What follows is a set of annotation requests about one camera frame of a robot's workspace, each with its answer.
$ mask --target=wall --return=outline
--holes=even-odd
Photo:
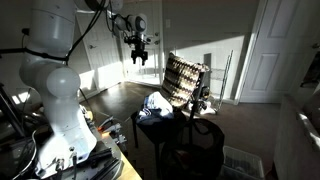
[[[206,59],[214,71],[213,68],[225,68],[233,50],[225,91],[225,99],[233,100],[258,3],[258,0],[163,1],[164,54],[173,52],[199,63]],[[221,81],[214,80],[213,73],[210,76],[211,91],[220,93]]]
[[[31,0],[6,0],[0,1],[0,49],[20,48],[22,47],[22,28],[30,27]],[[75,25],[75,39],[80,36],[78,25]],[[28,37],[24,38],[24,46],[28,42]],[[24,58],[22,53],[4,54],[0,59],[0,82],[5,85],[10,95],[16,96],[27,92],[26,86],[19,77],[20,64]],[[69,66],[73,68],[81,77],[90,71],[88,59],[84,50],[83,43],[80,43],[77,49],[70,57]],[[83,88],[85,94],[95,91],[94,83],[90,87]],[[35,91],[31,91],[31,98],[28,100],[28,107],[31,104],[41,101],[41,98]]]

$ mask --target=door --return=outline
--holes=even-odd
[[[269,0],[240,102],[277,103],[295,94],[320,40],[319,0]]]
[[[136,64],[131,59],[131,48],[121,41],[122,53],[124,58],[124,68],[127,79],[130,81],[141,82],[152,85],[159,85],[163,78],[163,58],[160,54],[161,37],[161,1],[124,1],[121,14],[123,16],[143,13],[147,17],[147,37],[151,42],[145,46],[148,52],[148,60],[142,66],[142,60],[137,58]]]
[[[94,14],[78,13],[77,20],[83,34]],[[124,78],[123,64],[117,49],[116,37],[107,27],[102,13],[96,24],[83,39],[90,67],[94,70],[94,81],[98,92],[103,91]]]

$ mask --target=black chair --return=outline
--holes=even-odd
[[[138,112],[134,112],[131,115],[135,147],[139,147],[136,127],[139,127],[154,144],[158,177],[160,176],[159,146],[168,139],[175,137],[179,132],[179,129],[184,127],[188,120],[193,119],[194,113],[198,107],[197,100],[203,87],[203,79],[206,71],[208,71],[207,66],[191,63],[170,53],[166,65],[165,78],[159,91],[173,106],[174,119],[163,118],[161,122],[146,125],[136,122],[137,118],[139,118]],[[189,118],[187,118],[182,112],[182,108],[187,105],[191,96],[193,96],[194,105]]]

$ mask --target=floor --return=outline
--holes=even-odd
[[[130,115],[139,109],[146,95],[157,90],[155,87],[125,82],[89,99],[96,125],[110,115],[122,125],[122,133],[128,140],[127,158],[145,180],[158,179],[154,146],[138,130],[139,148],[134,147]],[[82,104],[90,110],[86,102]],[[222,129],[225,145],[259,156],[266,174],[272,167],[279,112],[279,104],[222,104],[217,115],[206,114],[202,117]]]

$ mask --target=wire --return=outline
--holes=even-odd
[[[72,156],[73,163],[73,180],[77,179],[77,155]]]
[[[81,88],[79,88],[79,90],[80,90],[80,92],[81,92],[81,94],[82,94],[82,96],[83,96],[84,100],[85,100],[85,101],[86,101],[86,103],[88,104],[90,111],[93,113],[92,108],[91,108],[91,106],[90,106],[90,103],[89,103],[89,101],[88,101],[88,99],[87,99],[86,95],[84,95],[84,93],[83,93],[83,91],[82,91],[82,89],[81,89]]]
[[[112,28],[110,28],[110,25],[109,25],[109,17],[108,17],[108,7],[110,6],[110,19],[111,19],[111,23],[112,23]],[[112,5],[111,5],[111,0],[109,0],[109,3],[108,3],[108,6],[107,6],[107,10],[106,10],[106,21],[107,21],[107,26],[108,26],[108,29],[110,32],[113,33],[113,19],[112,19]]]
[[[25,35],[25,34],[23,34],[22,39],[21,39],[21,47],[22,47],[22,48],[24,48],[24,47],[23,47],[23,46],[24,46],[24,45],[23,45],[24,37],[26,37],[26,35]]]
[[[34,152],[33,152],[33,155],[32,155],[32,158],[30,160],[30,162],[27,164],[27,166],[25,168],[23,168],[19,174],[17,174],[14,178],[12,178],[13,180],[17,179],[18,177],[20,177],[28,168],[29,166],[31,165],[32,161],[34,160],[34,158],[36,157],[36,154],[37,154],[37,143],[36,143],[36,140],[34,138],[34,134],[36,133],[37,130],[34,130],[33,133],[32,133],[32,141],[34,143]]]
[[[82,41],[82,39],[87,35],[87,33],[92,29],[92,27],[95,25],[95,23],[97,22],[97,20],[99,19],[101,12],[103,11],[103,7],[106,3],[106,0],[102,0],[99,4],[98,10],[95,12],[94,16],[92,17],[87,29],[85,30],[85,32],[83,33],[82,36],[80,36],[80,38],[72,45],[72,48],[70,49],[70,51],[67,54],[67,59],[70,57],[70,55],[72,54],[72,52],[74,51],[74,49],[78,46],[78,44]]]

